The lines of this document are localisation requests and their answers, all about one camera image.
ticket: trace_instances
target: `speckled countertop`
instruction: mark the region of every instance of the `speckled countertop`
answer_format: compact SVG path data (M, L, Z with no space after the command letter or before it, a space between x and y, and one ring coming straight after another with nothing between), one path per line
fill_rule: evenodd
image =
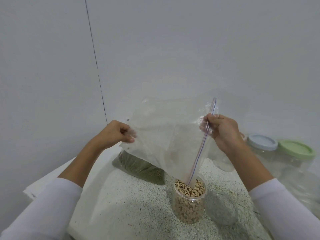
M171 209L172 184L155 185L114 168L111 162L119 152L117 146L105 150L90 172L68 228L76 240L270 239L237 173L226 173L209 159L200 170L209 189L223 191L236 199L238 220L232 226L222 226L205 213L200 222L189 225L180 222ZM69 163L24 192L36 198Z

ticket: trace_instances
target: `white wall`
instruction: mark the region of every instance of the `white wall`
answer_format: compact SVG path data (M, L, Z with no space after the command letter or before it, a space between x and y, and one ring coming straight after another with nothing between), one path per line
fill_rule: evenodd
M320 151L320 0L87 0L107 119L224 88L245 132ZM320 175L320 161L312 170Z
M0 231L106 125L85 0L0 0Z

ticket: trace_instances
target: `clear plastic bag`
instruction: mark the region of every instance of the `clear plastic bag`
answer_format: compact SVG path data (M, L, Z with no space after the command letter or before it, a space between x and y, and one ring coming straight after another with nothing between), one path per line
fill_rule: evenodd
M116 168L150 183L165 185L165 172L151 163L122 150L112 161Z
M145 98L129 123L135 141L120 146L185 184L194 185L213 140L203 117L218 114L218 103L213 92L174 100Z

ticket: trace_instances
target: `right hand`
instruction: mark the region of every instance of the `right hand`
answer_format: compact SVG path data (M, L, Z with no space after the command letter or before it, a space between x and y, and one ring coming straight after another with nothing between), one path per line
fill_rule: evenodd
M245 143L238 129L237 121L221 114L207 114L204 118L209 122L213 130L212 137L217 146L227 156L234 154L235 150L242 147Z

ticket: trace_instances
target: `ziplock seal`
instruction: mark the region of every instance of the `ziplock seal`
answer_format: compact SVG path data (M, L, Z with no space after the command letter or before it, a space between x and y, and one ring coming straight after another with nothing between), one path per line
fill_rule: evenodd
M214 97L214 98L213 98L213 101L212 101L212 104L211 104L211 107L210 107L210 113L211 113L212 115L214 114L214 109L216 108L216 103L217 103L217 98ZM198 163L198 161L199 161L199 158L200 158L202 149L203 149L203 147L204 147L204 145L205 145L205 142L206 142L206 139L207 139L207 136L208 136L208 133L209 133L209 128L210 128L210 125L209 125L209 123L207 123L207 126L206 126L206 128L205 128L205 134L204 134L204 136L203 136L203 139L202 139L202 142L201 142L201 145L200 145L198 154L197 154L197 156L196 156L196 158L195 158L194 165L193 165L193 167L192 167L192 174L191 174L191 176L189 177L189 180L188 180L187 185L190 184L190 182L191 182L191 180L192 180L192 177L193 177L193 175L194 175L194 173L195 173L195 170L196 170L196 167L197 167L197 163Z

